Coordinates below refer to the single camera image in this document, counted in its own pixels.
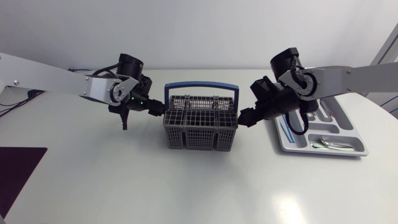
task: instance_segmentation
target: gray plastic basket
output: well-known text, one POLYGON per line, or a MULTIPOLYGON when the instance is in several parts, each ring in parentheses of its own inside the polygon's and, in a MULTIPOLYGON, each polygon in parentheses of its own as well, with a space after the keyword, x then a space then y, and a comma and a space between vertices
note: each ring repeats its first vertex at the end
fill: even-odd
POLYGON ((180 82, 165 86, 164 128, 169 148, 230 151, 238 128, 239 87, 216 82, 180 82), (171 96, 169 90, 191 86, 204 86, 234 90, 232 97, 171 96))

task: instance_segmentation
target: white table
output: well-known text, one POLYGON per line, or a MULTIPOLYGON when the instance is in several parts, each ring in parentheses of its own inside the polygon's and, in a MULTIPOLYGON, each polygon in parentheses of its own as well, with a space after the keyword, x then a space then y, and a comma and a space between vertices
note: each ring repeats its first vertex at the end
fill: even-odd
MULTIPOLYGON (((144 74, 154 82, 150 97, 161 101, 170 82, 239 85, 240 110, 254 106, 250 85, 273 77, 270 70, 144 74)), ((2 98, 17 98, 16 91, 5 90, 2 98)), ((233 95, 209 88, 171 92, 185 93, 233 95)), ((398 223, 398 121, 358 94, 337 99, 364 139, 367 157, 283 152, 273 121, 240 126, 231 152, 171 150, 163 117, 131 111, 123 131, 106 105, 44 93, 0 119, 1 146, 48 148, 5 221, 398 223)))

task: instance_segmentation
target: black cable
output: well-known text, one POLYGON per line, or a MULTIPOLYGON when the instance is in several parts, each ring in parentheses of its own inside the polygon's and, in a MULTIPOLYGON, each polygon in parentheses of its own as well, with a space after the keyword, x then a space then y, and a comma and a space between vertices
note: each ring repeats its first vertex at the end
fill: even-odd
POLYGON ((18 103, 13 103, 13 104, 11 104, 11 105, 4 105, 4 104, 0 103, 0 106, 14 106, 14 105, 17 105, 18 103))
POLYGON ((393 97, 393 98, 391 98, 390 100, 387 100, 387 102, 383 103, 383 104, 380 105, 380 106, 384 106, 384 105, 388 104, 389 102, 391 102, 392 100, 396 99, 397 97, 398 97, 398 96, 393 97))
POLYGON ((78 71, 91 71, 90 69, 85 69, 85 68, 69 68, 68 69, 69 72, 78 72, 78 71))
POLYGON ((113 78, 118 78, 118 77, 116 76, 116 74, 113 73, 112 71, 108 70, 107 72, 109 72, 110 74, 112 74, 112 75, 113 75, 113 78))
POLYGON ((29 102, 30 100, 33 100, 36 96, 39 96, 40 94, 42 94, 44 91, 42 90, 29 90, 28 91, 28 99, 22 100, 21 102, 18 103, 14 103, 12 105, 14 105, 12 108, 7 108, 5 110, 0 111, 0 118, 3 117, 4 115, 8 114, 9 112, 11 112, 12 110, 25 105, 27 102, 29 102))
POLYGON ((98 74, 100 74, 102 72, 106 72, 108 70, 114 69, 114 68, 118 67, 120 65, 120 63, 121 62, 117 63, 116 65, 112 65, 112 66, 109 66, 109 67, 106 67, 106 68, 101 68, 101 69, 95 71, 92 75, 98 75, 98 74))
POLYGON ((394 111, 396 111, 396 110, 398 110, 398 108, 393 109, 393 110, 390 111, 389 113, 392 113, 392 112, 394 112, 394 111))
POLYGON ((294 57, 292 57, 292 64, 291 64, 291 67, 290 67, 290 73, 292 74, 293 80, 294 80, 302 89, 305 89, 305 88, 307 87, 306 83, 303 82, 303 81, 301 81, 301 80, 298 78, 298 76, 297 76, 297 73, 296 73, 296 63, 297 63, 296 59, 295 59, 294 57))
POLYGON ((296 130, 292 127, 292 125, 291 125, 291 123, 290 123, 289 113, 286 113, 286 114, 285 114, 287 125, 289 126, 290 130, 291 130, 294 134, 296 134, 296 135, 302 135, 302 134, 306 133, 307 130, 308 130, 308 127, 309 127, 307 115, 306 115, 306 114, 303 114, 303 113, 300 113, 300 116, 301 116, 301 119, 303 119, 303 121, 304 121, 304 130, 303 130, 303 131, 296 131, 296 130))

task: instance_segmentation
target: white plastic tray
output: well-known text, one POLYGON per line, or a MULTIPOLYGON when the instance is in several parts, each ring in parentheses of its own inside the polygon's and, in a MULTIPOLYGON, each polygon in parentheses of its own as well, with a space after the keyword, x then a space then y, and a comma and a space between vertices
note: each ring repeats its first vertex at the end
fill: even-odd
MULTIPOLYGON (((318 104, 319 107, 315 112, 315 116, 311 114, 308 115, 308 131, 301 136, 293 134, 295 143, 289 142, 284 130, 280 126, 280 122, 285 124, 283 117, 279 116, 275 118, 282 150, 287 152, 333 154, 339 156, 367 156, 369 153, 366 146, 363 144, 361 136, 355 129, 350 118, 345 114, 344 109, 337 102, 336 98, 333 96, 323 98, 318 100, 318 104), (311 146, 311 143, 319 142, 320 139, 331 143, 349 145, 354 151, 317 149, 311 146)), ((303 129, 303 121, 301 120, 298 110, 290 112, 289 117, 292 126, 296 130, 303 129)))

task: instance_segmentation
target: blue handle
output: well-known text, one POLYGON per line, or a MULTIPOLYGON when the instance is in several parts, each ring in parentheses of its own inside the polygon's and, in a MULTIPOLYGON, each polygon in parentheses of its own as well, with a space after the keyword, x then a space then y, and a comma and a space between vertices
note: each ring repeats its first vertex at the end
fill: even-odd
POLYGON ((221 88, 225 90, 233 90, 234 91, 234 112, 238 112, 238 102, 239 102, 239 87, 236 85, 231 85, 227 83, 219 83, 219 82, 177 82, 177 83, 168 83, 164 86, 164 104, 166 109, 169 108, 169 90, 173 88, 184 88, 184 87, 212 87, 212 88, 221 88))

